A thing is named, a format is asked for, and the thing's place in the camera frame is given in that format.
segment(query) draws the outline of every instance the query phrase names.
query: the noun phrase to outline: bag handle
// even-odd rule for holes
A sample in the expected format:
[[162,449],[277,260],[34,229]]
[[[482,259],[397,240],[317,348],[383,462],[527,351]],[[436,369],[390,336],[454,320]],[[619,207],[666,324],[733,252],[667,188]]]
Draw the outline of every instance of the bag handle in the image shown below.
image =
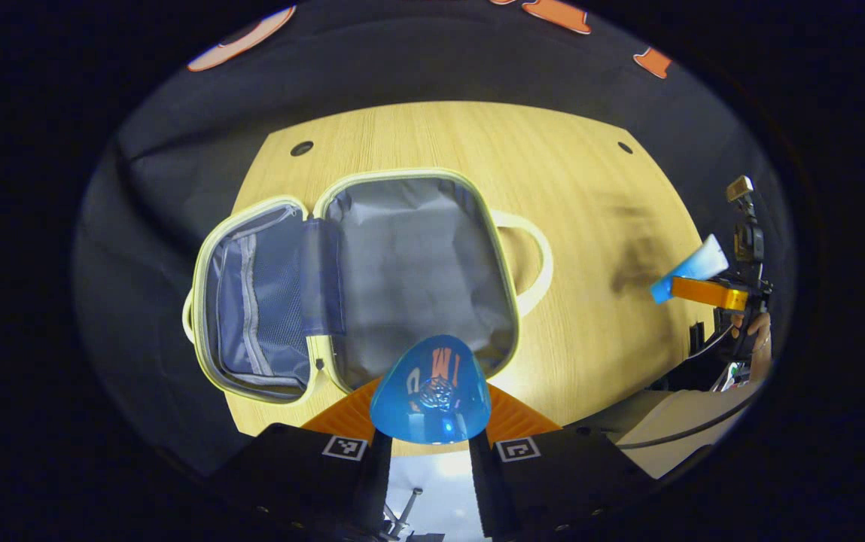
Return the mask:
[[184,336],[188,337],[191,344],[194,344],[194,330],[191,330],[191,294],[194,293],[194,288],[188,291],[188,296],[184,298],[184,308],[181,308],[181,326],[184,327]]
[[539,230],[539,227],[536,227],[529,220],[507,212],[494,212],[494,210],[491,210],[490,214],[496,227],[524,230],[539,245],[539,275],[532,282],[531,287],[526,288],[524,292],[516,296],[519,317],[523,317],[528,315],[539,304],[553,283],[553,248],[550,247],[549,240],[543,235],[542,230]]

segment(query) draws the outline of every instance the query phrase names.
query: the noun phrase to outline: human hand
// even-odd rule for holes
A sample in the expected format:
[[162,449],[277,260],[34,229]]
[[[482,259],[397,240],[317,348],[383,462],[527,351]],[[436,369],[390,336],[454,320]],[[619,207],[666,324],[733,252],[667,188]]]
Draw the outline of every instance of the human hand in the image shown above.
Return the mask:
[[[739,328],[743,325],[743,315],[730,316],[734,328],[730,336],[739,337]],[[766,376],[772,363],[772,346],[770,345],[770,314],[763,312],[758,315],[746,330],[748,335],[756,334],[753,340],[752,356],[750,358],[750,380],[760,380]]]

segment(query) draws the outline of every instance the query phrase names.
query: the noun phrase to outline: black cable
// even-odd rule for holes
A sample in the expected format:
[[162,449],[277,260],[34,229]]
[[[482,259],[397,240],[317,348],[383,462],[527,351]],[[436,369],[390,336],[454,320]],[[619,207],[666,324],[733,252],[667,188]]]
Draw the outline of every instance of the black cable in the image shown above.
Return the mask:
[[700,431],[706,431],[707,429],[712,428],[712,426],[717,425],[717,423],[723,422],[724,419],[728,419],[730,418],[730,416],[735,415],[737,412],[743,410],[743,407],[750,404],[750,401],[752,401],[759,394],[760,390],[756,390],[755,392],[753,392],[753,394],[750,394],[750,397],[743,399],[743,401],[739,402],[739,404],[732,409],[717,416],[717,418],[711,419],[710,422],[703,423],[703,425],[697,425],[696,428],[687,429],[686,431],[674,433],[673,435],[668,435],[666,437],[660,437],[659,439],[645,440],[641,443],[632,443],[632,445],[616,445],[616,447],[618,447],[618,449],[639,449],[639,447],[662,445],[663,443],[673,442],[673,440],[687,438],[690,435],[695,435],[699,433]]

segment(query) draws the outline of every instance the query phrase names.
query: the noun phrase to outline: wooden table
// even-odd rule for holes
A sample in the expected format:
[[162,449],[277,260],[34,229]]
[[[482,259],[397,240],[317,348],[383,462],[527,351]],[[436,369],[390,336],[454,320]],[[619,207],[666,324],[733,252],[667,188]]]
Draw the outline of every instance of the wooden table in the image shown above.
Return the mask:
[[[312,150],[292,157],[304,141]],[[345,175],[413,167],[459,171],[492,209],[528,218],[549,238],[552,287],[522,320],[515,358],[490,382],[554,422],[628,397],[683,360],[691,325],[712,330],[708,306],[658,306],[648,291],[701,243],[676,189],[627,131],[573,114],[421,102],[297,124],[268,135],[233,212],[285,194],[311,209]],[[538,273],[538,248],[507,230],[501,243],[522,291]],[[345,395],[326,383],[298,410],[227,397],[239,431],[257,435],[273,422],[302,425]],[[465,447],[403,444],[394,454]]]

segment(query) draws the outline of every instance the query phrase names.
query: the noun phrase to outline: open lunch bag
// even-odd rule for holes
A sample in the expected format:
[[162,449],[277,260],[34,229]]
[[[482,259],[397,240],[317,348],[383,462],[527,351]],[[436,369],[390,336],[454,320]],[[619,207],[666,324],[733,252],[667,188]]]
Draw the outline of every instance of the open lunch bag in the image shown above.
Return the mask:
[[[538,278],[518,296],[497,227],[526,231],[540,249]],[[277,196],[219,224],[199,251],[182,324],[221,390],[298,405],[323,371],[351,392],[442,333],[495,376],[552,280],[543,233],[491,212],[457,172],[370,172],[332,185],[312,214]]]

